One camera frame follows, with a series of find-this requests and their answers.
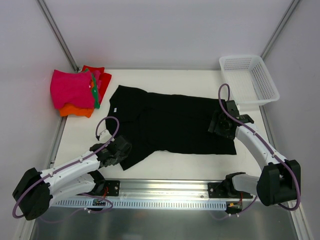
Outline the white plastic basket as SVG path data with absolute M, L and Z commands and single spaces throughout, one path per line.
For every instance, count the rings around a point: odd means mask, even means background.
M 219 64 L 222 77 L 238 104 L 263 106 L 280 99 L 277 87 L 260 56 L 222 56 Z

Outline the black t shirt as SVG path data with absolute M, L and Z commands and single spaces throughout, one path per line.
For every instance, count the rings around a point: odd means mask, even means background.
M 156 151 L 196 155 L 236 155 L 232 139 L 209 131 L 224 100 L 159 94 L 118 86 L 109 100 L 106 129 L 132 145 L 120 165 L 125 171 Z

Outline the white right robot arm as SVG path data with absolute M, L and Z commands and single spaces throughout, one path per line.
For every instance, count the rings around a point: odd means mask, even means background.
M 222 182 L 224 193 L 235 198 L 241 192 L 257 196 L 265 206 L 301 201 L 301 166 L 275 150 L 259 133 L 254 120 L 241 115 L 233 100 L 219 101 L 220 109 L 213 113 L 208 131 L 226 140 L 239 140 L 258 163 L 261 174 L 245 172 L 226 175 Z

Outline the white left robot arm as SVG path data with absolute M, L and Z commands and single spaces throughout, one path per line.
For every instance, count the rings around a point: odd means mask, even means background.
M 99 170 L 121 163 L 131 150 L 132 144 L 118 136 L 106 143 L 94 144 L 81 156 L 58 167 L 41 171 L 34 167 L 28 169 L 12 193 L 16 201 L 12 216 L 30 221 L 63 199 L 108 194 L 112 186 Z

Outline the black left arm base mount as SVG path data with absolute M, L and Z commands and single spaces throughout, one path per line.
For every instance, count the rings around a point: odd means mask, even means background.
M 120 181 L 108 180 L 98 171 L 92 171 L 89 175 L 93 178 L 94 187 L 89 192 L 92 196 L 118 197 L 120 193 Z

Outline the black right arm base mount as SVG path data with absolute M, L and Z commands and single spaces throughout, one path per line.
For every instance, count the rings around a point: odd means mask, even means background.
M 235 190 L 232 178 L 237 175 L 245 174 L 244 172 L 231 173 L 225 176 L 221 182 L 209 182 L 207 184 L 208 197 L 210 199 L 252 199 L 250 193 Z

